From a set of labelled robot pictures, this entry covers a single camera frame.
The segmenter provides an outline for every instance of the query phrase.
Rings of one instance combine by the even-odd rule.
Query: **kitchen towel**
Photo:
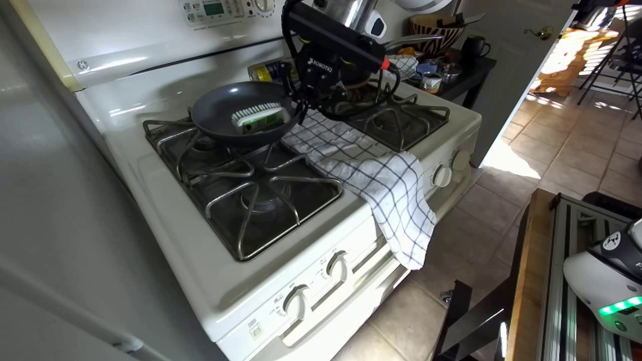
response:
[[[283,138],[312,163],[364,196],[398,261],[422,268],[436,229],[436,212],[423,198],[422,163],[412,152],[394,152],[346,122],[312,109]]]

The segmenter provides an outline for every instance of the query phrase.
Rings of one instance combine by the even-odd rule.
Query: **kitchen floor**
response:
[[[425,361],[459,279],[473,300],[508,274],[518,225],[533,188],[581,198],[601,190],[642,206],[642,120],[623,95],[590,91],[564,102],[530,95],[504,129],[472,190],[439,223],[427,262],[382,304],[337,361]]]

